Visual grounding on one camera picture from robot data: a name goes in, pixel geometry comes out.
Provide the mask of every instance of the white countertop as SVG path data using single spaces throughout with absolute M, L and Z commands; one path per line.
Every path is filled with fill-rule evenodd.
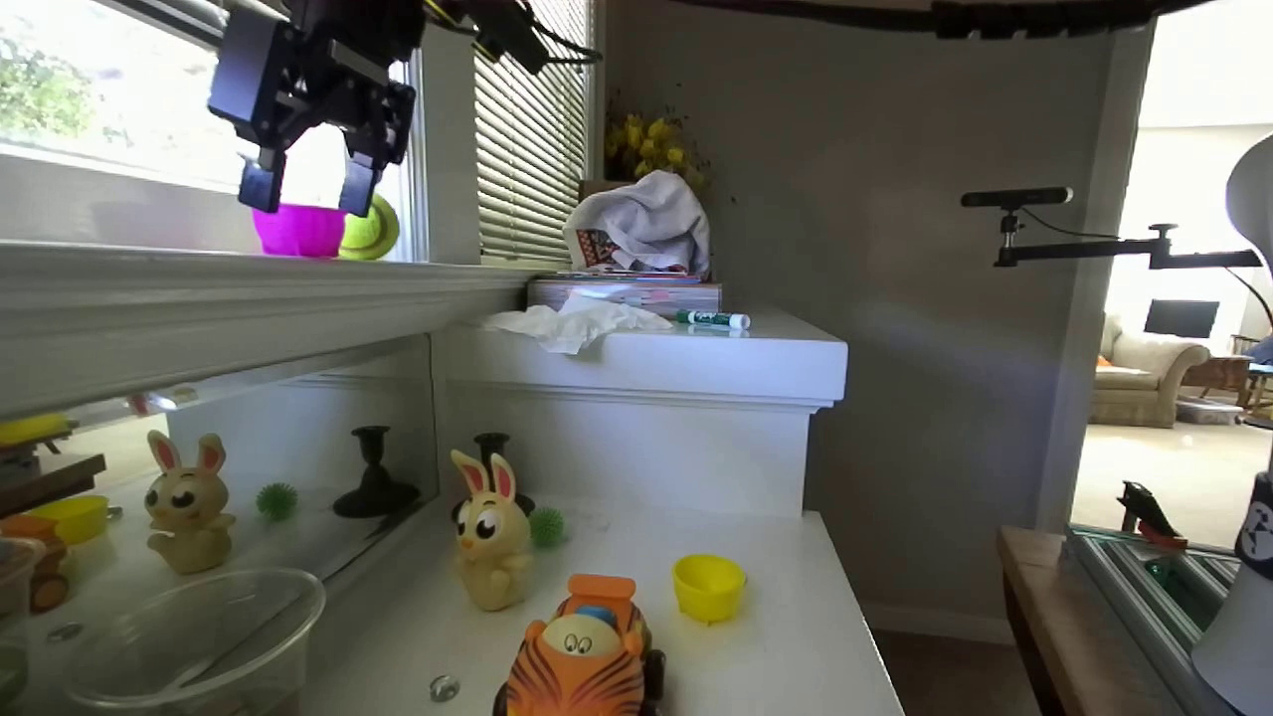
M 569 539 L 538 553 L 538 590 L 508 612 L 468 604 L 437 506 L 341 573 L 311 643 L 307 710 L 490 716 L 524 626 L 558 610 L 569 573 L 635 578 L 635 604 L 669 656 L 662 716 L 904 710 L 814 514 L 590 514 L 538 500 L 569 518 Z M 669 569 L 696 549 L 749 569 L 749 604 L 730 626 L 704 628 L 677 612 Z M 459 675 L 460 693 L 429 704 L 435 675 Z

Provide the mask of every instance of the wall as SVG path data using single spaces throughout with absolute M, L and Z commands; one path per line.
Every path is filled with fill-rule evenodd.
M 1045 219 L 1085 221 L 1092 175 L 1131 155 L 1126 135 L 1092 150 L 1132 119 L 1103 123 L 1111 49 L 614 5 L 614 99 L 684 119 L 720 280 L 855 351 L 814 506 L 875 626 L 1006 634 L 993 527 L 1035 522 L 1045 455 L 1078 455 L 1051 448 L 1054 390 L 1085 370 L 1062 362 L 1071 301 L 1092 309 L 1103 286 L 1074 262 L 993 270 L 1000 215 L 960 196 L 1065 183 L 1078 203 Z

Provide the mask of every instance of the lamp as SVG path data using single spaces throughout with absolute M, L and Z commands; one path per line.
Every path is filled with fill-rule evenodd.
M 1230 221 L 1257 246 L 1268 274 L 1273 253 L 1273 135 L 1249 146 L 1224 187 Z M 1193 648 L 1196 675 L 1236 710 L 1273 709 L 1273 455 L 1257 473 L 1246 524 L 1236 531 L 1236 579 L 1218 622 Z

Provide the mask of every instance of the toy rabbit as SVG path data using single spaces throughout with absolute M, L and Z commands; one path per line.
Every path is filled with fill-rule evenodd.
M 452 514 L 452 562 L 468 602 L 486 612 L 508 610 L 524 596 L 530 573 L 530 522 L 517 506 L 517 478 L 506 457 L 490 457 L 490 473 L 460 448 L 448 463 L 468 484 L 468 500 Z
M 175 573 L 209 573 L 229 557 L 229 518 L 221 518 L 229 489 L 221 480 L 227 447 L 219 433 L 197 441 L 197 465 L 181 465 L 168 433 L 147 433 L 160 478 L 147 492 L 152 549 Z

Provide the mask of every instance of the plush toy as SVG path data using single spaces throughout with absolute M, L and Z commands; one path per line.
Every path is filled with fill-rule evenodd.
M 160 478 L 147 492 L 152 549 L 175 573 L 209 573 L 229 557 L 229 518 L 221 514 L 229 489 L 221 480 L 227 447 L 219 433 L 197 441 L 197 465 L 181 465 L 168 433 L 147 433 Z
M 452 514 L 452 562 L 479 610 L 496 612 L 524 596 L 530 573 L 530 522 L 517 506 L 512 465 L 493 455 L 490 473 L 460 448 L 448 448 L 452 470 L 467 478 L 468 500 Z

